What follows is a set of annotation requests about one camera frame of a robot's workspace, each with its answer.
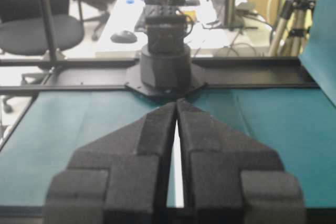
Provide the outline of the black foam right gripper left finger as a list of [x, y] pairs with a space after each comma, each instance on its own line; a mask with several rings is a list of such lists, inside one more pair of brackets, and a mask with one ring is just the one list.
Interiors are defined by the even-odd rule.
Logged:
[[153, 223], [167, 201], [175, 103], [77, 148], [49, 186], [45, 223]]

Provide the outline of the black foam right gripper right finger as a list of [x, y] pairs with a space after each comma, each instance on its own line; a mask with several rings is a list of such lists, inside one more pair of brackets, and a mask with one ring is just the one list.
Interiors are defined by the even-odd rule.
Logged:
[[298, 180], [267, 145], [177, 102], [186, 201], [198, 223], [306, 223]]

